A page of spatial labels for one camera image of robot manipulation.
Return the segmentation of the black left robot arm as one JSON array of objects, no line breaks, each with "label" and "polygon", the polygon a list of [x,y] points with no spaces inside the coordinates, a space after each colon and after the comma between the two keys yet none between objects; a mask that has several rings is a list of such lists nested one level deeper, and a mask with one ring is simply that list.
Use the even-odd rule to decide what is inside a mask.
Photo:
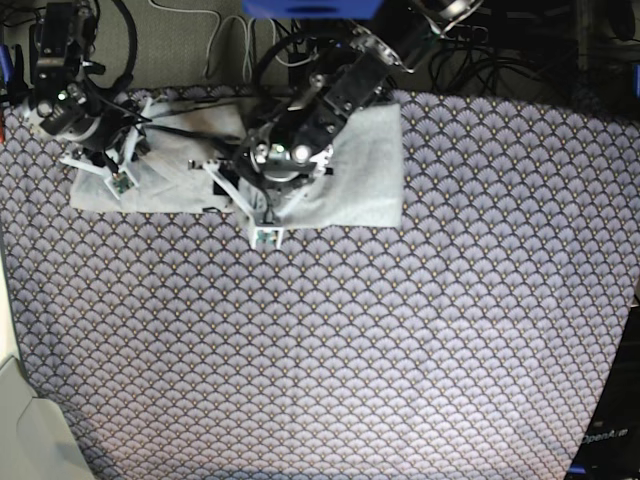
[{"label": "black left robot arm", "polygon": [[[412,73],[426,54],[480,7],[478,1],[379,1],[364,13],[328,4],[293,13],[300,30],[276,41],[255,65],[259,103],[244,140],[224,154],[218,184],[245,181],[269,194],[310,183],[312,167],[332,155],[338,135],[359,110],[379,99],[396,71]],[[312,52],[287,100],[262,78],[276,57],[303,42]]]}]

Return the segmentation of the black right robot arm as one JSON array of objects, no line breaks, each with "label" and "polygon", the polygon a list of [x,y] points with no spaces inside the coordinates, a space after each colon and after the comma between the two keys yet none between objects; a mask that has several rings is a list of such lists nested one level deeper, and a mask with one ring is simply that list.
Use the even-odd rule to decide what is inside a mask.
[{"label": "black right robot arm", "polygon": [[51,2],[36,29],[32,87],[21,93],[18,105],[44,136],[81,147],[89,161],[116,174],[123,161],[124,136],[146,119],[116,97],[133,81],[138,35],[133,16],[122,1],[114,3],[127,33],[123,72],[109,87],[93,78],[105,67],[91,60],[98,33],[97,1]]}]

